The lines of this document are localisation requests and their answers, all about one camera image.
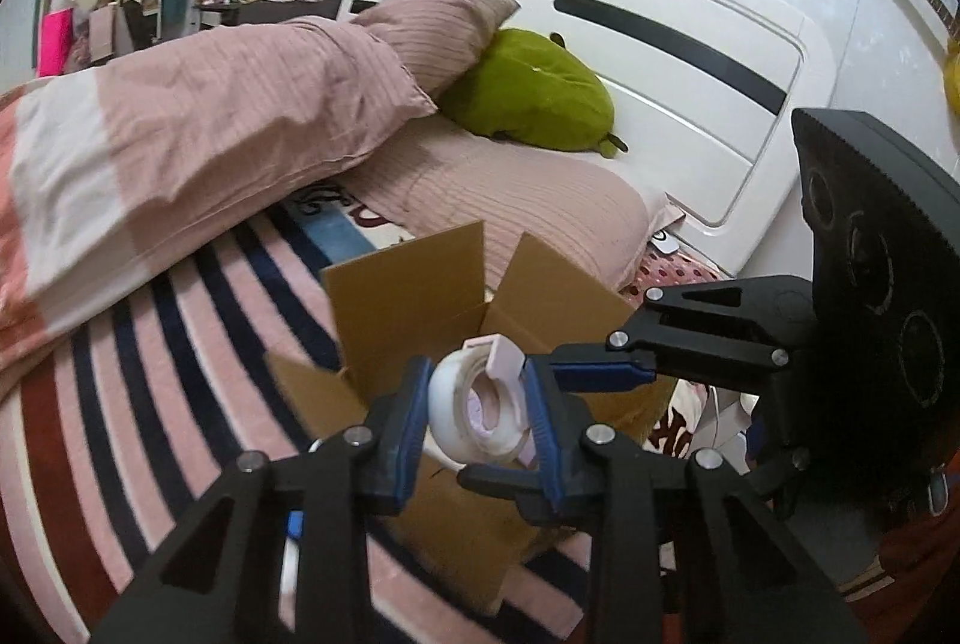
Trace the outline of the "white tape dispenser roll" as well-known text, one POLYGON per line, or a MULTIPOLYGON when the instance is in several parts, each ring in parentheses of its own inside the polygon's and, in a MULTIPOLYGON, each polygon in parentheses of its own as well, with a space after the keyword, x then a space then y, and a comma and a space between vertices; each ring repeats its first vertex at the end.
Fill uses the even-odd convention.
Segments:
POLYGON ((428 446, 444 465, 534 467, 526 361, 524 351, 500 334, 466 340, 439 361, 428 385, 428 446))

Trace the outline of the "pink striped pillow lower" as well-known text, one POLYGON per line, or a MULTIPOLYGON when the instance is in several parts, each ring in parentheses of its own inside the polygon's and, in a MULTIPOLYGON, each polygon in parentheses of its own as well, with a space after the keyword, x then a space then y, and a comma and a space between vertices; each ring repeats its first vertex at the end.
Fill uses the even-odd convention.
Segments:
POLYGON ((337 182, 417 238, 480 221, 491 290, 524 234, 620 290, 652 234, 682 216, 662 190, 597 161, 483 139, 439 116, 404 125, 337 182))

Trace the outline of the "pink striped pillow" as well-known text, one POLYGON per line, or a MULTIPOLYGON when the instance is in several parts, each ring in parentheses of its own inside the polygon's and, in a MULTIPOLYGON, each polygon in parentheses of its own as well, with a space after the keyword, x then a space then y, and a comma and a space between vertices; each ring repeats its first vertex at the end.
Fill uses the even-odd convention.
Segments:
POLYGON ((480 61, 517 0, 381 0, 352 18, 392 47, 432 98, 480 61))
POLYGON ((404 125, 337 182, 417 238, 480 221, 491 290, 524 234, 620 290, 652 234, 682 216, 662 190, 597 161, 483 139, 439 116, 404 125))

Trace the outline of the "brown cardboard box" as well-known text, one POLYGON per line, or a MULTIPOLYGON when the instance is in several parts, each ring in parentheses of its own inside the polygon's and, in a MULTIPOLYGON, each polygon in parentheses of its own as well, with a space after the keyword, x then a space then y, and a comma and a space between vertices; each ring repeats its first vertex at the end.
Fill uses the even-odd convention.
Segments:
POLYGON ((498 612, 512 569, 555 543, 506 501, 462 490, 467 460, 534 459, 521 361, 565 343, 607 339, 631 316, 622 296, 532 234, 511 244, 505 272, 487 284, 493 229, 481 221, 412 239, 327 268, 340 358, 332 369, 270 351, 268 369, 309 436, 359 423, 427 357, 425 455, 412 502, 392 522, 444 589, 474 612, 498 612))

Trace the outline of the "striped fleece bed blanket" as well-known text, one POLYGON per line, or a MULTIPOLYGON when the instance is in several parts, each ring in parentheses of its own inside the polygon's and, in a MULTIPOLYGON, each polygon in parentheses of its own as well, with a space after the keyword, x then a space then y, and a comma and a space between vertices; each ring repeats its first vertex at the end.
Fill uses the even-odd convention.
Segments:
POLYGON ((267 366, 340 364, 320 275, 404 241, 318 182, 204 245, 82 325, 2 405, 8 642, 83 642, 187 507, 247 449, 308 433, 267 366))

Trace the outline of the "green plush cushion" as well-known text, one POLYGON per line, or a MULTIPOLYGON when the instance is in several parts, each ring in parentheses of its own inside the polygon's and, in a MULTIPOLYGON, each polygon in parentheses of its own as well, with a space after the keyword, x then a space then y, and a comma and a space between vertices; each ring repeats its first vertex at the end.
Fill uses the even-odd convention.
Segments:
POLYGON ((475 135, 547 150, 625 153, 612 96, 565 45, 503 28, 469 72, 439 96, 446 119, 475 135))

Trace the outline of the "white bed headboard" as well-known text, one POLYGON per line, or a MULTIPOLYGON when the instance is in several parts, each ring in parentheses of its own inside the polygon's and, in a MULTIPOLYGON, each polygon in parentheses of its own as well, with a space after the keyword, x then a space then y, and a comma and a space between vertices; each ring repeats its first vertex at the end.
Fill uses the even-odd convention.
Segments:
POLYGON ((822 28, 782 0, 516 2, 511 26, 562 36, 607 86, 628 146, 613 166, 682 210, 677 238, 740 272, 797 182, 791 112, 835 88, 822 28))

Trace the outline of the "pink striped pillow upper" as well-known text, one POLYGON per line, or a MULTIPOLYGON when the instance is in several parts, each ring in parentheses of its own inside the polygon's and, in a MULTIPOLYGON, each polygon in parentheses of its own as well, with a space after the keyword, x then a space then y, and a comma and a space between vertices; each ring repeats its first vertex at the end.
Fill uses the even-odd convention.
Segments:
POLYGON ((381 0, 352 18, 392 47, 432 98, 480 61, 517 0, 381 0))

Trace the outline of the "striped folded duvet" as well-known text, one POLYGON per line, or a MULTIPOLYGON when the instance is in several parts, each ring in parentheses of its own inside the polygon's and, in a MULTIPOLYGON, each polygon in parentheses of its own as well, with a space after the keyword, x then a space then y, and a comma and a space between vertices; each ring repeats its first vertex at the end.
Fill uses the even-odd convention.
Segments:
POLYGON ((2 100, 2 379, 235 224, 433 112, 324 18, 217 28, 2 100))

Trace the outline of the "magenta gift bag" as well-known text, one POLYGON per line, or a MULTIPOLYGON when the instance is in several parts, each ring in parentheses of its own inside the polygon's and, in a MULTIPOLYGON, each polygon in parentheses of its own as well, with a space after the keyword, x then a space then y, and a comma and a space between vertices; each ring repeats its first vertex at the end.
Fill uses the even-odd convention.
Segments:
POLYGON ((44 15, 39 29, 37 75, 57 77, 64 73, 73 43, 73 10, 51 11, 44 15))

